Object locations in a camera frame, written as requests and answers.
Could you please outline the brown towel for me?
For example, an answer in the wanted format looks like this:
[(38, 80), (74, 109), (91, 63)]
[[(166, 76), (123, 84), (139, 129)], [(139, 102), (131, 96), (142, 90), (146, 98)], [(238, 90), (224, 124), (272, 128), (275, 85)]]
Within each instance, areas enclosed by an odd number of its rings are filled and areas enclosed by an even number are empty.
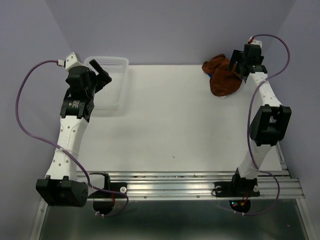
[(205, 74), (214, 74), (210, 77), (210, 91), (217, 97), (226, 97), (235, 93), (242, 84), (242, 78), (234, 71), (228, 71), (230, 60), (219, 54), (210, 61), (205, 61), (202, 70)]

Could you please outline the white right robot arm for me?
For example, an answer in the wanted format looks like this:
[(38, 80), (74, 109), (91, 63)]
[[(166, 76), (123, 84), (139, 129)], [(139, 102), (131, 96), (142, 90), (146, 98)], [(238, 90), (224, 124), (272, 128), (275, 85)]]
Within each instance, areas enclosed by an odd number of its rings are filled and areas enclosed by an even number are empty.
[(248, 151), (232, 180), (218, 188), (220, 197), (258, 197), (258, 174), (269, 151), (283, 140), (292, 110), (282, 105), (269, 83), (262, 64), (261, 43), (247, 43), (242, 51), (234, 50), (229, 70), (235, 70), (252, 90), (247, 120)]

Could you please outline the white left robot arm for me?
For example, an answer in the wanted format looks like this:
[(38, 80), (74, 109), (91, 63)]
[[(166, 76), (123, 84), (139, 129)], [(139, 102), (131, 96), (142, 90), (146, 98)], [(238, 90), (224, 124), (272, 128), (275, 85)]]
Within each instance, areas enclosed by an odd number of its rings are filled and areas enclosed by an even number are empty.
[(88, 198), (88, 185), (77, 180), (77, 158), (84, 132), (94, 110), (94, 97), (112, 78), (95, 59), (90, 67), (72, 66), (68, 69), (69, 85), (60, 110), (58, 147), (43, 179), (36, 190), (49, 206), (83, 207)]

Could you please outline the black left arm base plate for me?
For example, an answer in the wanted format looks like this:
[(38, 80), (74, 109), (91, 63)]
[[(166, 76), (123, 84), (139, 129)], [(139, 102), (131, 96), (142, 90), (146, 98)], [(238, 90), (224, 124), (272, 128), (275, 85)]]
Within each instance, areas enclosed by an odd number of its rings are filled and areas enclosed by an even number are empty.
[(99, 186), (105, 191), (90, 189), (91, 193), (88, 195), (89, 199), (125, 199), (124, 195), (127, 194), (128, 183), (127, 182), (115, 182), (111, 180), (111, 177), (106, 172), (92, 172), (89, 173), (92, 183), (103, 183), (103, 187)]

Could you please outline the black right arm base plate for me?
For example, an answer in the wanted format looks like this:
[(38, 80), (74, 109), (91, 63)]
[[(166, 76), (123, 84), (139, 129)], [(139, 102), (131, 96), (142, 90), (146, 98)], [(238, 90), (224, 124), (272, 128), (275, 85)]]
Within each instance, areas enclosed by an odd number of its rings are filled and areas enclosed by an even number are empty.
[(258, 184), (254, 181), (233, 183), (232, 181), (217, 181), (214, 183), (215, 196), (218, 198), (259, 197)]

